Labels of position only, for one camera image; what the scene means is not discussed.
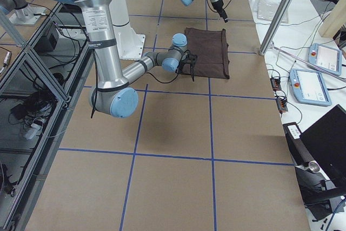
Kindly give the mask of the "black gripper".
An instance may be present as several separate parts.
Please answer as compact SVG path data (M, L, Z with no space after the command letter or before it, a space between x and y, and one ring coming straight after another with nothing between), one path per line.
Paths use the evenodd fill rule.
M189 63L189 61L188 61L188 58L187 58L187 57L181 59L180 62L179 62L179 65L178 65L178 67L177 67L177 73L178 73L178 74L183 74L183 68L184 68L184 66L185 66L186 64L188 64L188 63Z
M224 5L223 0L218 0L216 2L212 2L213 9L216 12L219 12L220 18L222 18L224 20L224 22L227 23L228 22L228 15L224 10L223 5Z

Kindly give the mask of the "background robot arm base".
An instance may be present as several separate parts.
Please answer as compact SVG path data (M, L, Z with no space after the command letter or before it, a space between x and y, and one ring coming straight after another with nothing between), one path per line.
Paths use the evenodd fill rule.
M26 0L1 0L1 10L14 25L35 25L45 15L45 7L31 6Z

